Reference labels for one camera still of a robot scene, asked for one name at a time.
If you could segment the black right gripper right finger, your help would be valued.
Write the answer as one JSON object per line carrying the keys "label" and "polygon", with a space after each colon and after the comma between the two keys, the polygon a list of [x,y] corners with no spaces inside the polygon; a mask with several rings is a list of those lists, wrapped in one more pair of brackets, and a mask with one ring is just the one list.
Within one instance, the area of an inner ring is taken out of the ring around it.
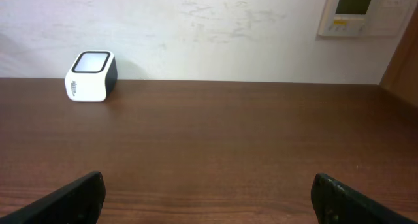
{"label": "black right gripper right finger", "polygon": [[311,202],[320,224],[417,224],[324,173],[315,175]]}

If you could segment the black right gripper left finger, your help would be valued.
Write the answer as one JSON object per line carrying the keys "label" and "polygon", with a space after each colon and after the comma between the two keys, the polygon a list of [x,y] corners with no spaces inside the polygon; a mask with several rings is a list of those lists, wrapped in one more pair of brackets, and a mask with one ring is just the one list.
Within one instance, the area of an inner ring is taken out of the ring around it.
{"label": "black right gripper left finger", "polygon": [[96,224],[105,201],[100,172],[89,174],[1,218],[1,223]]}

